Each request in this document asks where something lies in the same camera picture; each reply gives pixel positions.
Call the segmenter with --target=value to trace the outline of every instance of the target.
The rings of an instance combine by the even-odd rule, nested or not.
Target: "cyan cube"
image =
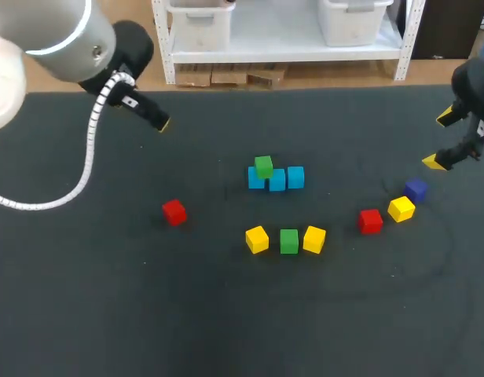
[[[305,170],[303,167],[288,168],[288,189],[303,189],[305,187]]]
[[[286,189],[286,171],[284,169],[273,169],[273,176],[268,180],[270,191],[285,191]]]
[[[265,180],[258,178],[258,173],[255,167],[249,167],[247,169],[247,178],[249,181],[249,189],[250,190],[257,190],[257,189],[264,189],[265,188]]]
[[[420,179],[413,179],[406,182],[404,195],[412,201],[413,204],[422,203],[427,192],[427,183]]]

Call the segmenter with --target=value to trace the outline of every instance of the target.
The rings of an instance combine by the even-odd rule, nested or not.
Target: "cardboard box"
[[[251,64],[247,72],[249,83],[274,88],[284,79],[288,65],[285,63]]]
[[[211,82],[213,84],[247,84],[248,69],[249,64],[214,64]]]
[[[212,64],[178,64],[176,65],[176,85],[210,86]]]

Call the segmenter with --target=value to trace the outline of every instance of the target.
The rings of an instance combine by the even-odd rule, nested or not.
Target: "dark blue cube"
[[[412,201],[413,204],[422,203],[427,192],[427,183],[420,179],[413,179],[406,182],[405,196]]]

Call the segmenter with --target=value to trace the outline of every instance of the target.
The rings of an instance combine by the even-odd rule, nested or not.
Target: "white storage bin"
[[[224,0],[168,0],[175,38],[186,51],[219,51],[228,48],[235,3]]]
[[[371,45],[394,0],[318,0],[319,23],[328,46]]]

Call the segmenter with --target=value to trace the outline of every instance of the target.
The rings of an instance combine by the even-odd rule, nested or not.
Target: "floor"
[[[153,37],[156,46],[150,0],[99,0],[101,8],[111,22],[128,19],[143,25]],[[156,48],[153,62],[139,80],[141,90],[181,90],[168,86],[163,77],[160,50]],[[463,60],[416,60],[413,61],[404,82],[394,82],[392,76],[395,61],[352,61],[313,64],[292,64],[282,84],[283,89],[320,87],[358,87],[448,84],[453,70]],[[60,82],[51,78],[32,59],[26,57],[28,90],[30,92],[78,91],[76,84]]]

